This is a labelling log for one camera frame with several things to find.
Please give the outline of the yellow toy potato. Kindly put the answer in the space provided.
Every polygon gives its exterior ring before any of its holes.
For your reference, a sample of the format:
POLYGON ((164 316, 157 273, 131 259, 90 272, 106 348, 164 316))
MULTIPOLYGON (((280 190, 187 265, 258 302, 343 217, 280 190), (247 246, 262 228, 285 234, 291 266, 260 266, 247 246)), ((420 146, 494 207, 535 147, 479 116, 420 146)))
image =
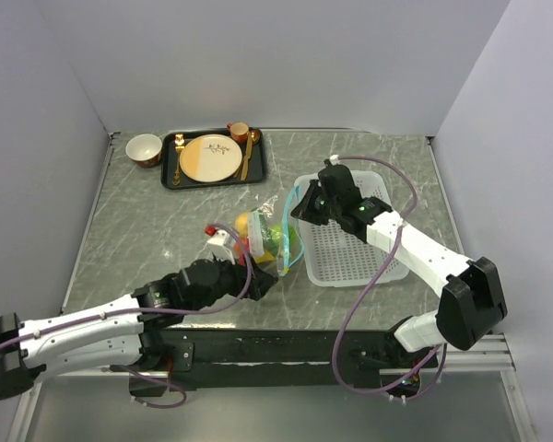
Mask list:
POLYGON ((240 214, 234 222, 234 227, 241 236, 246 236, 248 234, 249 216, 250 216, 249 212, 244 212, 240 214))

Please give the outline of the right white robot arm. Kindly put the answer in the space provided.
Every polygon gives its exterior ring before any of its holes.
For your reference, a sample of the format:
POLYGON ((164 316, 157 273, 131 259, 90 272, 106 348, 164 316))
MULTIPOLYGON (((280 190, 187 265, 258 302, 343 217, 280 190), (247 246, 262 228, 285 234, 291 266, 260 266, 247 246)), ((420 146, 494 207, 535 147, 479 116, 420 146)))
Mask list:
POLYGON ((507 307, 497 266, 449 250, 409 225, 391 205, 365 196, 341 164, 322 169, 291 211, 316 226, 337 223, 363 243, 383 250, 423 280, 438 296, 435 311, 395 325, 386 359, 406 366, 419 350, 447 343, 466 351, 501 322, 507 307))

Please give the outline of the orange toy pumpkin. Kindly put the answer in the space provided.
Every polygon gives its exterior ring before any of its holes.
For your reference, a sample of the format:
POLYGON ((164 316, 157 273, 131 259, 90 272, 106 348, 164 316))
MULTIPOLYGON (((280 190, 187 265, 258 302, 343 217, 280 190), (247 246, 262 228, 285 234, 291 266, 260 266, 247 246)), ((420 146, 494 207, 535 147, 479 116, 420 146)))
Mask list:
POLYGON ((244 252, 249 252, 249 241, 247 237, 240 237, 233 246, 234 253, 241 256, 244 252))

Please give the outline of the yellow toy banana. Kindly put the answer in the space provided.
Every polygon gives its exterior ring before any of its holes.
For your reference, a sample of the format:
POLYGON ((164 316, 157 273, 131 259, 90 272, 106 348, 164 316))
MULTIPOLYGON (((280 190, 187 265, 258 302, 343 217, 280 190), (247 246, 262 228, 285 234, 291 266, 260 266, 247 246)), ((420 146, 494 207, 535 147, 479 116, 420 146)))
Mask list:
POLYGON ((277 259, 269 250, 264 250, 264 254, 262 256, 253 257, 257 263, 274 262, 277 259))

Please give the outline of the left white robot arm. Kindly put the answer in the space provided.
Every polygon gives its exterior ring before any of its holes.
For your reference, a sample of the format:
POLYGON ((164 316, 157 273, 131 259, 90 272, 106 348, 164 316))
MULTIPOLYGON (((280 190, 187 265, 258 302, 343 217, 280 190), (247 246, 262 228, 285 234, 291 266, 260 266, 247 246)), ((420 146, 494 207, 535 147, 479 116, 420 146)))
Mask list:
POLYGON ((172 358, 162 330, 217 312, 225 295, 257 301, 277 277, 255 262, 197 260, 95 308, 47 320, 0 316, 0 401, 36 382, 98 366, 151 370, 172 358))

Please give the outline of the green toy fruit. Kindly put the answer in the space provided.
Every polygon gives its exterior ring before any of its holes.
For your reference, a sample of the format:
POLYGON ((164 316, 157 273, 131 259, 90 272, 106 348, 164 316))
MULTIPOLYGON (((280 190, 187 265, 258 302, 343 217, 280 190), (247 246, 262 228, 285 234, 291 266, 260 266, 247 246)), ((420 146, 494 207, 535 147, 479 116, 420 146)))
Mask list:
POLYGON ((288 241, 290 247, 295 246, 299 242, 297 232, 292 226, 288 226, 287 231, 285 231, 282 224, 272 225, 269 228, 269 233, 271 241, 277 247, 282 247, 285 240, 288 241))

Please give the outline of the clear zip top bag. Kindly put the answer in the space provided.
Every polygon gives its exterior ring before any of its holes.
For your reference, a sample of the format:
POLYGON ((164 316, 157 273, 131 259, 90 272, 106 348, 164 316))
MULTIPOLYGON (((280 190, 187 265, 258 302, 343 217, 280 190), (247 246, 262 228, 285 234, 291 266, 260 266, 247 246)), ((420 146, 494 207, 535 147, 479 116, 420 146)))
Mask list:
POLYGON ((301 260, 305 246, 300 237, 300 222, 290 212, 300 202, 300 186, 281 192, 234 222, 245 249, 255 261, 267 265, 283 277, 301 260))

